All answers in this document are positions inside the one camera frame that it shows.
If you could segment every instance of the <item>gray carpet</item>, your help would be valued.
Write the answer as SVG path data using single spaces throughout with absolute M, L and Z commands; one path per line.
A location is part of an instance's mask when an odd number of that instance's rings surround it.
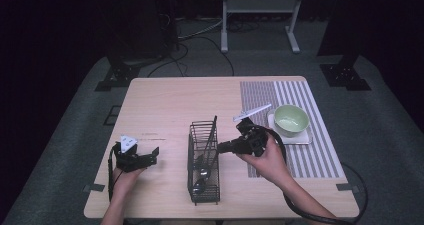
M 293 54 L 283 25 L 262 22 L 244 33 L 229 33 L 226 54 L 235 76 L 300 75 L 314 94 L 323 120 L 342 162 L 365 179 L 369 191 L 368 208 L 359 224 L 423 224 L 424 136 L 388 89 L 378 71 L 360 57 L 355 69 L 372 91 L 347 91 L 329 87 L 319 65 L 336 63 L 339 56 L 316 57 L 325 22 L 298 22 L 295 29 L 300 54 Z M 190 34 L 209 26 L 206 22 L 179 22 L 180 34 Z M 220 33 L 201 35 L 220 44 Z M 170 63 L 152 77 L 231 76 L 232 69 L 216 46 L 204 38 L 182 42 L 188 47 L 180 64 Z M 184 47 L 172 53 L 181 57 Z M 146 77 L 166 59 L 141 69 Z M 86 184 L 94 181 L 112 132 L 103 122 L 113 105 L 121 105 L 126 88 L 95 92 L 109 64 L 100 59 L 87 74 L 64 114 L 4 224 L 98 224 L 87 219 L 83 210 L 88 193 Z M 355 175 L 345 169 L 352 184 Z M 355 195 L 361 207 L 363 193 Z M 158 221 L 137 221 L 157 224 Z

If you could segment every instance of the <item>green bowl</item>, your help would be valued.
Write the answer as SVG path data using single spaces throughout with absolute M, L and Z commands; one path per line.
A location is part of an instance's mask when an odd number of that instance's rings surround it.
M 283 105 L 275 110 L 274 122 L 283 136 L 295 137 L 309 126 L 309 117 L 300 107 Z

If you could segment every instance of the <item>wire basket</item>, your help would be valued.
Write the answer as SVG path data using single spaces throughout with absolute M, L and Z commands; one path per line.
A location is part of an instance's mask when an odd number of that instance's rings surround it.
M 187 188 L 195 205 L 220 200 L 216 119 L 190 125 Z

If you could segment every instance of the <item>gray striped mat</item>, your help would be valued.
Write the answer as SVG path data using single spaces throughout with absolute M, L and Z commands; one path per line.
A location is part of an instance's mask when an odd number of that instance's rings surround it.
M 309 145 L 286 145 L 287 164 L 295 178 L 344 177 L 343 169 L 334 150 L 328 131 L 306 81 L 240 82 L 244 111 L 271 103 L 270 109 L 283 104 L 301 107 L 310 118 L 313 141 Z M 258 125 L 268 126 L 267 112 L 252 115 Z M 248 176 L 259 177 L 248 165 Z

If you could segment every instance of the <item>spoon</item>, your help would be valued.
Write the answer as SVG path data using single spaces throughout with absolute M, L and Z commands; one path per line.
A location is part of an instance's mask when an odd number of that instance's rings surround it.
M 218 159 L 218 153 L 215 154 L 215 157 L 213 158 L 212 164 L 209 166 L 207 165 L 206 168 L 200 169 L 200 178 L 196 181 L 196 183 L 193 186 L 193 192 L 195 194 L 202 194 L 206 190 L 206 181 L 211 176 L 211 167 L 215 164 L 215 161 Z

